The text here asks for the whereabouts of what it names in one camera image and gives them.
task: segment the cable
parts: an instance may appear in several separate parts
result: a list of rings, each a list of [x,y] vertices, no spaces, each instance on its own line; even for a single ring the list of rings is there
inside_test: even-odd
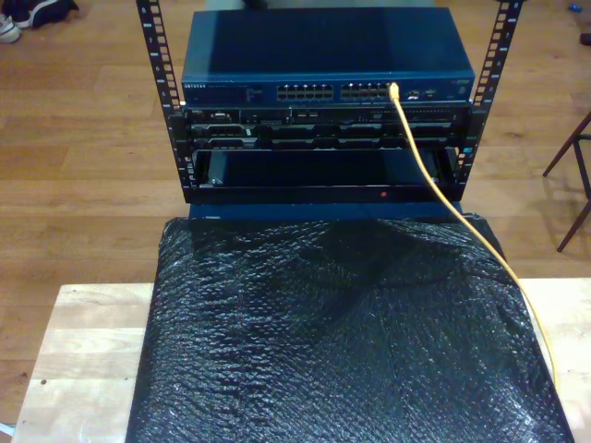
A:
[[[416,164],[418,165],[418,169],[420,169],[421,173],[425,176],[425,180],[427,180],[428,185],[431,187],[431,189],[433,189],[433,191],[435,192],[437,197],[441,200],[441,203],[443,203],[447,207],[447,209],[450,210],[450,212],[460,222],[462,222],[462,224],[466,228],[468,228],[468,230],[486,247],[486,249],[488,249],[490,254],[492,254],[499,261],[501,266],[503,266],[505,268],[505,270],[507,272],[509,272],[509,275],[515,281],[515,283],[517,284],[517,287],[519,287],[519,290],[524,295],[524,299],[527,302],[532,314],[534,315],[534,319],[536,320],[537,327],[539,328],[540,334],[542,335],[542,339],[544,340],[544,344],[546,345],[546,349],[548,350],[550,366],[552,368],[552,380],[554,381],[554,386],[556,388],[556,391],[558,392],[559,391],[559,374],[558,374],[558,370],[556,368],[556,363],[554,360],[554,352],[552,351],[552,347],[551,347],[550,341],[548,339],[548,334],[544,330],[544,327],[542,326],[542,323],[539,320],[539,315],[537,314],[537,311],[531,302],[529,294],[525,290],[525,287],[519,282],[517,275],[515,275],[515,272],[513,271],[513,269],[511,269],[511,267],[505,261],[505,259],[501,256],[501,254],[499,254],[497,252],[497,250],[488,242],[488,240],[486,238],[484,238],[484,236],[474,226],[472,226],[468,222],[468,220],[465,219],[465,217],[452,205],[452,203],[450,203],[450,200],[448,200],[443,195],[443,193],[440,191],[438,186],[435,184],[435,182],[431,178],[430,174],[428,173],[427,168],[425,167],[425,164],[423,163],[423,161],[421,159],[421,156],[418,153],[418,148],[416,147],[415,138],[413,137],[413,133],[410,130],[410,126],[408,125],[408,121],[406,120],[406,115],[404,114],[403,107],[400,104],[400,91],[399,91],[398,85],[396,83],[390,84],[389,94],[390,94],[390,101],[396,107],[396,111],[398,112],[398,115],[400,116],[400,121],[403,124],[404,132],[406,133],[406,136],[408,138],[408,142],[410,143],[411,150],[413,152],[413,155],[415,156],[415,160],[416,160]]]

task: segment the wooden table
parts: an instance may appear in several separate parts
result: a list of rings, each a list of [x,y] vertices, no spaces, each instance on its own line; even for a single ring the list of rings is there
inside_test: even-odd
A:
[[[571,428],[577,441],[591,441],[591,279],[524,285],[553,343]],[[151,290],[62,286],[13,442],[125,441]]]

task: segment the black metal frame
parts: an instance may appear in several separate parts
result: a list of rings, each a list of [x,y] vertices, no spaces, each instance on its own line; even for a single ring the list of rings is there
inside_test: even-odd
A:
[[[465,128],[465,136],[457,146],[458,157],[454,169],[455,183],[446,191],[447,197],[453,201],[459,201],[464,193],[524,1],[500,0],[499,11],[488,44],[487,56],[476,84],[476,92],[471,105],[471,117]],[[270,203],[277,201],[295,203],[300,200],[307,203],[434,201],[435,198],[431,193],[427,192],[427,189],[409,188],[408,186],[400,188],[397,188],[397,186],[336,186],[332,189],[315,187],[299,190],[277,188],[273,189],[271,193],[267,192],[266,197],[263,195],[265,193],[264,188],[227,189],[213,187],[204,189],[199,187],[199,181],[190,157],[190,149],[187,146],[185,119],[164,31],[160,2],[159,0],[136,0],[136,4],[166,127],[175,155],[176,168],[187,203],[231,203],[237,201],[241,203],[262,203],[267,201]],[[278,192],[284,198],[278,198]]]

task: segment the chair leg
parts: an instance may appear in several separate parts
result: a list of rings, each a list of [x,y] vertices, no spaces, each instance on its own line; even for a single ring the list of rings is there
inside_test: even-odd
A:
[[[554,159],[552,159],[552,162],[550,162],[548,168],[546,168],[546,171],[544,171],[543,173],[545,177],[549,174],[552,168],[556,166],[556,163],[558,163],[562,156],[566,153],[566,151],[569,150],[569,148],[574,142],[574,139],[583,132],[583,130],[587,127],[587,125],[589,125],[589,123],[591,123],[591,111],[589,111],[587,117],[585,117],[583,121],[579,124],[579,126],[576,127],[571,136],[564,142],[564,145],[562,145],[561,150],[559,150],[558,154],[556,154]]]
[[[571,241],[571,238],[573,238],[574,233],[576,233],[576,230],[581,227],[581,225],[587,218],[587,215],[589,215],[589,212],[591,212],[591,199],[587,201],[587,204],[574,221],[573,226],[571,226],[571,229],[569,229],[569,232],[564,237],[564,240],[562,240],[561,245],[558,246],[558,252],[562,252],[562,249],[564,249],[564,247]]]

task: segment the rack unit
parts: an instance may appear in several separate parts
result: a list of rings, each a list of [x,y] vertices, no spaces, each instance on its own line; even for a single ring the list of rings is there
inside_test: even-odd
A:
[[[425,141],[418,141],[418,147],[422,150],[428,148],[439,148],[433,150],[430,162],[437,163],[442,167],[445,180],[440,183],[440,187],[446,197],[451,201],[460,201],[464,193],[467,180],[478,151],[478,146],[488,114],[493,103],[494,96],[499,86],[502,69],[513,40],[513,34],[517,20],[525,0],[500,0],[499,11],[497,13],[492,34],[487,49],[487,56],[482,67],[480,78],[476,84],[476,91],[472,103],[466,103],[463,106],[445,104],[434,109],[430,106],[428,109],[421,110],[421,106],[407,105],[405,111],[411,116],[421,112],[435,114],[456,115],[454,118],[452,136],[440,138],[440,142],[433,142],[429,138],[428,144]],[[189,146],[192,137],[190,134],[191,123],[196,119],[203,120],[202,123],[211,123],[211,128],[215,133],[217,123],[224,125],[237,124],[234,128],[227,130],[236,131],[236,136],[244,136],[242,131],[250,132],[261,122],[257,121],[256,115],[250,115],[246,110],[238,108],[221,109],[219,115],[223,115],[223,121],[215,120],[219,115],[211,115],[213,121],[206,121],[207,115],[199,115],[194,110],[185,109],[180,101],[178,87],[173,70],[173,64],[164,31],[163,15],[159,0],[136,0],[141,21],[144,40],[151,60],[152,72],[156,81],[156,88],[160,97],[160,103],[168,130],[169,138],[175,155],[176,168],[178,170],[181,186],[185,201],[191,204],[224,204],[224,203],[377,203],[377,202],[427,202],[436,201],[436,197],[430,192],[426,184],[400,184],[388,185],[387,183],[365,186],[364,183],[351,185],[314,183],[309,186],[290,186],[289,184],[279,186],[225,186],[221,178],[222,171],[229,167],[228,162],[237,162],[235,159],[241,156],[239,166],[236,170],[258,165],[264,168],[264,164],[259,165],[259,161],[248,157],[248,152],[238,153],[216,150],[219,146],[202,147],[202,150],[193,150]],[[289,94],[297,94],[297,91],[279,91],[278,95],[285,95],[284,99],[289,104]],[[286,123],[306,125],[310,123],[310,118],[318,119],[317,114],[322,113],[321,99],[319,97],[318,109],[311,103],[307,107],[301,107],[296,110],[286,111],[278,118],[284,118]],[[343,115],[346,115],[347,109],[343,109]],[[391,109],[381,110],[384,115],[390,112],[389,121],[378,122],[395,126],[395,113]],[[339,122],[326,122],[338,125]],[[401,135],[401,147],[404,144],[404,138]],[[283,159],[286,162],[293,160],[309,164],[310,158],[306,158],[302,151],[290,150],[288,146],[285,151],[275,150],[269,153],[269,157]],[[308,155],[315,155],[315,159],[320,160],[320,164],[330,166],[345,159],[346,162],[357,162],[361,157],[356,157],[354,152],[346,150],[316,151]],[[380,150],[375,154],[366,156],[388,156],[386,162],[399,164],[401,167],[408,167],[404,154],[399,150]],[[334,171],[327,172],[326,180],[330,180]]]

